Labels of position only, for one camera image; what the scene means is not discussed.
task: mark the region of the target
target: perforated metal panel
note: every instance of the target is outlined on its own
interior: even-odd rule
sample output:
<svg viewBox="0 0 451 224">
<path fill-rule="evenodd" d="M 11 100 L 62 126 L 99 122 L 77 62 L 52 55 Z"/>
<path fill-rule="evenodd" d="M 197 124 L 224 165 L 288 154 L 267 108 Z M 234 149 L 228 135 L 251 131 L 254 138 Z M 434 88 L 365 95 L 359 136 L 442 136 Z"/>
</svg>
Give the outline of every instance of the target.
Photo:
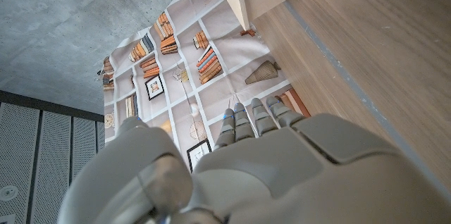
<svg viewBox="0 0 451 224">
<path fill-rule="evenodd" d="M 105 124 L 97 122 L 97 144 L 99 151 L 105 147 Z"/>
<path fill-rule="evenodd" d="M 2 103 L 0 106 L 0 188 L 14 185 L 15 199 L 0 201 L 0 216 L 16 214 L 16 224 L 25 224 L 39 110 Z"/>
<path fill-rule="evenodd" d="M 54 224 L 69 186 L 70 116 L 43 112 L 31 223 Z"/>
<path fill-rule="evenodd" d="M 82 170 L 86 163 L 96 154 L 95 122 L 82 119 L 73 119 L 73 157 L 72 180 Z"/>
</svg>

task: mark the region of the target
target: gray robotic arm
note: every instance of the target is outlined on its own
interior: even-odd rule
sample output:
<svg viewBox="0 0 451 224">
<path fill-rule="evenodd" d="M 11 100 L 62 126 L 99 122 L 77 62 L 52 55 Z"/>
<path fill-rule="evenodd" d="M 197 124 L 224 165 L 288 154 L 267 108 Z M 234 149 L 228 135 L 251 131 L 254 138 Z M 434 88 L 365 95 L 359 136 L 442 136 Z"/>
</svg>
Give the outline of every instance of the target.
<svg viewBox="0 0 451 224">
<path fill-rule="evenodd" d="M 394 146 L 277 99 L 227 109 L 189 173 L 171 138 L 136 118 L 75 178 L 59 223 L 448 223 L 450 203 Z"/>
</svg>

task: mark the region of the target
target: printed picture frame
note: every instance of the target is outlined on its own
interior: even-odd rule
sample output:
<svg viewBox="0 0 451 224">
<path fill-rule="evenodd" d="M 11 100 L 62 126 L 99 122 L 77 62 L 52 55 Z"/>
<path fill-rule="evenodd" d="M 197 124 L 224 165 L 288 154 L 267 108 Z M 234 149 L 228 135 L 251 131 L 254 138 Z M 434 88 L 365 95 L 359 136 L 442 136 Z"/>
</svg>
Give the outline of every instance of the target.
<svg viewBox="0 0 451 224">
<path fill-rule="evenodd" d="M 190 170 L 192 173 L 200 158 L 208 153 L 211 153 L 210 142 L 207 139 L 202 140 L 186 152 L 188 154 L 188 161 L 190 162 Z"/>
<path fill-rule="evenodd" d="M 151 78 L 150 80 L 147 80 L 145 85 L 147 95 L 149 96 L 149 101 L 157 97 L 158 95 L 164 93 L 163 83 L 161 82 L 160 75 L 157 75 Z"/>
</svg>

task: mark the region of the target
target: concrete ceiling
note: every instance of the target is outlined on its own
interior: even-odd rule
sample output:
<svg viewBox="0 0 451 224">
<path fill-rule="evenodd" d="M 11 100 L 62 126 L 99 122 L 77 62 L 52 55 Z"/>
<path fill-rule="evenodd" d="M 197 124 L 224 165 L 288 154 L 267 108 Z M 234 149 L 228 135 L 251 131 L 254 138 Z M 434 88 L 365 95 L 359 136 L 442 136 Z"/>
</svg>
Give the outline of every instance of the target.
<svg viewBox="0 0 451 224">
<path fill-rule="evenodd" d="M 0 90 L 104 113 L 103 59 L 171 0 L 1 0 Z"/>
</svg>

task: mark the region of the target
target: wooden floor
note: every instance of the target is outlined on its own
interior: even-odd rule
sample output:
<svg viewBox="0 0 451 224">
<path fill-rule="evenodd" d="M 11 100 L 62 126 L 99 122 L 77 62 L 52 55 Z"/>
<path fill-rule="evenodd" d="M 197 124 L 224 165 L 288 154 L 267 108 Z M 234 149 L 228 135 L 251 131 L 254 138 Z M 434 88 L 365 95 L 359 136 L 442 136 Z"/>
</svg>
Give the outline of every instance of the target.
<svg viewBox="0 0 451 224">
<path fill-rule="evenodd" d="M 451 0 L 289 0 L 387 121 L 451 190 Z M 391 140 L 284 4 L 254 21 L 310 114 Z"/>
</svg>

